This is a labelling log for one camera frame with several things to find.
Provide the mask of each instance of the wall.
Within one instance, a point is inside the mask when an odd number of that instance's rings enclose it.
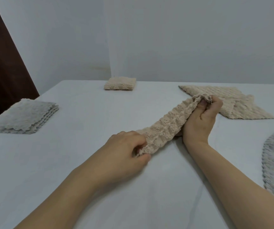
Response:
[[[103,0],[0,0],[0,14],[40,94],[110,77]]]
[[[274,84],[274,0],[104,0],[112,76]]]

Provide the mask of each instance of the skin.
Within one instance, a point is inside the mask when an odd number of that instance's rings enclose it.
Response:
[[[183,142],[206,175],[238,229],[274,228],[274,196],[261,188],[208,144],[208,136],[223,102],[200,102],[183,131]],[[120,132],[74,169],[60,186],[15,229],[72,228],[92,196],[108,184],[139,173],[151,156],[133,157],[134,149],[146,145],[135,131]]]

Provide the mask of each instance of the folded beige towel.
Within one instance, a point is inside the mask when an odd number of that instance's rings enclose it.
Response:
[[[192,96],[207,94],[219,97],[224,102],[220,113],[230,119],[274,119],[272,114],[255,105],[253,95],[244,95],[236,87],[194,85],[179,87]]]
[[[137,130],[138,133],[145,135],[147,141],[147,145],[139,151],[137,156],[153,154],[172,140],[202,99],[205,99],[208,103],[212,101],[211,96],[208,95],[193,96],[178,104],[151,127]]]
[[[105,90],[133,90],[136,78],[112,77],[104,85]]]

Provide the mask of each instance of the beige cloth held in hands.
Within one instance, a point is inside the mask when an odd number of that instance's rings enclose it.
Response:
[[[104,85],[105,90],[133,90],[136,78],[112,77]]]
[[[179,86],[188,94],[215,95],[223,100],[220,113],[230,119],[274,119],[274,116],[254,103],[253,95],[244,95],[236,87]]]
[[[208,103],[212,101],[211,96],[208,95],[193,96],[178,104],[151,127],[137,130],[138,133],[145,135],[147,141],[147,145],[139,151],[137,156],[153,154],[172,140],[202,99],[205,99]]]

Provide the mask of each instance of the hand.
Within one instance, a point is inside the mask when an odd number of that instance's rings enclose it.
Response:
[[[208,137],[215,123],[215,117],[223,106],[222,100],[216,96],[211,97],[212,104],[209,108],[206,110],[207,102],[202,100],[182,129],[183,141],[188,149],[196,144],[208,144]]]
[[[135,131],[112,135],[106,144],[96,151],[78,169],[91,174],[96,186],[122,181],[140,172],[150,161],[151,155],[133,157],[133,150],[146,145],[144,135]]]

